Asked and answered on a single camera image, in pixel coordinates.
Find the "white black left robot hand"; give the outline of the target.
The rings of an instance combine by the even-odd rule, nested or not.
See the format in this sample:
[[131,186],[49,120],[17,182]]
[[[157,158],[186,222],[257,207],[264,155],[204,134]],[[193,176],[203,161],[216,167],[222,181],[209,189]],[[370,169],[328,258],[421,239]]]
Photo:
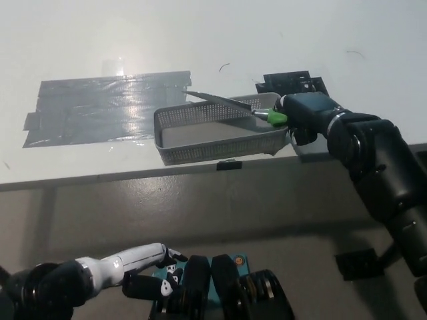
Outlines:
[[151,243],[132,247],[102,259],[80,257],[76,261],[89,275],[89,297],[94,298],[107,288],[121,285],[126,273],[138,274],[153,267],[185,262],[187,257],[163,243]]

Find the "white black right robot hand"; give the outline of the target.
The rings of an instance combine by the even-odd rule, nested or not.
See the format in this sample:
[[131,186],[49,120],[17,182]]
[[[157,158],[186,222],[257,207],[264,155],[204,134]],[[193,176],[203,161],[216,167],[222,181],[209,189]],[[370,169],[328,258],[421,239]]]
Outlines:
[[334,118],[346,112],[321,92],[284,95],[276,101],[274,108],[288,117],[290,135],[298,146],[313,143],[319,134],[326,138]]

